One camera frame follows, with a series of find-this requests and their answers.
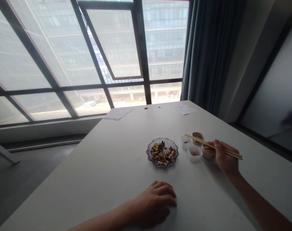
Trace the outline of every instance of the paper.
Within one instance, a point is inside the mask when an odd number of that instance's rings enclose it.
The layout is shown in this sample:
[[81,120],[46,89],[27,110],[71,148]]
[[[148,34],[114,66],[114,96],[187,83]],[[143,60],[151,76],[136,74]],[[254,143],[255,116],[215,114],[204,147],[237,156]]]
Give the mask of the paper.
[[109,113],[107,113],[104,119],[120,120],[122,117],[124,117],[126,114],[128,114],[132,110],[133,108],[131,107],[115,108],[111,110]]
[[193,113],[193,112],[197,112],[195,109],[189,107],[188,105],[185,105],[185,104],[177,104],[177,105],[174,105],[172,106],[177,112],[183,114],[183,115],[186,115],[186,114],[190,114],[190,113]]

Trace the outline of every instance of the glass bowl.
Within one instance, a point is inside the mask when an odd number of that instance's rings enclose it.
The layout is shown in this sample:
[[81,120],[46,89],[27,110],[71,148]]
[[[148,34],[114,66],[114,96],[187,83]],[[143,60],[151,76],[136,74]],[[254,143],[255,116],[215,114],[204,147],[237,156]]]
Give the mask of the glass bowl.
[[[151,148],[153,147],[153,145],[155,143],[161,143],[162,141],[165,142],[165,147],[166,147],[166,149],[163,150],[163,153],[167,153],[169,151],[170,147],[172,147],[176,151],[175,158],[171,162],[169,162],[168,164],[158,164],[158,163],[154,162],[154,160],[152,160],[151,157],[150,157]],[[161,167],[161,168],[166,168],[166,167],[169,167],[169,166],[173,165],[176,162],[177,156],[179,156],[178,146],[175,144],[175,142],[170,140],[170,139],[168,139],[168,138],[161,138],[161,137],[157,138],[157,139],[154,139],[150,144],[148,144],[148,148],[147,148],[146,153],[148,155],[148,160],[151,161],[151,163],[154,166]]]

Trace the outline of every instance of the paper cup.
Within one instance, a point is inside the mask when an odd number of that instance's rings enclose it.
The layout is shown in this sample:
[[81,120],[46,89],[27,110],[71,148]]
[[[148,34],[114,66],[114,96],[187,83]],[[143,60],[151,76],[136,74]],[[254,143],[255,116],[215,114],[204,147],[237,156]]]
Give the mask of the paper cup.
[[189,146],[193,144],[193,140],[187,136],[180,137],[181,139],[181,147],[183,150],[187,150]]
[[[200,140],[204,140],[204,136],[203,136],[202,133],[193,133],[192,136],[194,136],[194,137],[196,137],[196,138],[198,138]],[[195,145],[202,145],[201,142],[196,141],[196,140],[193,141],[193,144],[195,144]]]
[[188,147],[188,150],[187,150],[187,157],[189,159],[189,161],[191,163],[195,163],[195,162],[198,162],[200,161],[201,157],[203,156],[203,152],[201,151],[201,149],[196,146],[196,145],[191,145]]
[[203,152],[203,158],[208,159],[208,160],[212,160],[212,161],[215,160],[215,158],[216,158],[216,154],[215,153],[207,152],[204,149],[204,146],[202,146],[200,149]]

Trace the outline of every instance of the curtain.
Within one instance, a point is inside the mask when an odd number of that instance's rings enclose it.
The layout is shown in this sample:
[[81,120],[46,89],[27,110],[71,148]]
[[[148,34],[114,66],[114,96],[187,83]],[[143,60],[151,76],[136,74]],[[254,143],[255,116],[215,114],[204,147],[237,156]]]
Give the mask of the curtain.
[[181,100],[218,114],[244,11],[243,0],[191,0]]

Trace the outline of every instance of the hand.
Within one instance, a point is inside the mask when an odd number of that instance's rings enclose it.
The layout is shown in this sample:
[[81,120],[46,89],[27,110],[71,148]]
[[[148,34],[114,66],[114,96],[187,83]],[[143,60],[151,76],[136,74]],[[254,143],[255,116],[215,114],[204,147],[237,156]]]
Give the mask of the hand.
[[140,228],[153,227],[162,223],[170,211],[168,205],[177,206],[176,194],[166,182],[154,181],[145,191],[128,202],[133,224]]
[[223,148],[236,153],[239,153],[239,151],[222,141],[220,142],[218,140],[214,140],[213,142],[209,141],[208,143],[214,145],[216,149],[208,146],[204,146],[204,149],[208,152],[217,154],[217,163],[227,178],[231,179],[233,177],[240,176],[238,169],[238,159],[226,155],[223,151]]

